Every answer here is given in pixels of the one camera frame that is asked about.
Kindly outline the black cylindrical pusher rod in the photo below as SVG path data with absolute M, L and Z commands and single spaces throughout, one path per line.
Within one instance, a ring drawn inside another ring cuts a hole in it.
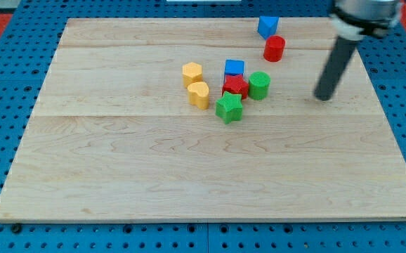
M 321 101 L 332 98 L 357 45 L 358 41 L 344 39 L 340 36 L 336 38 L 324 70 L 313 91 L 314 97 Z

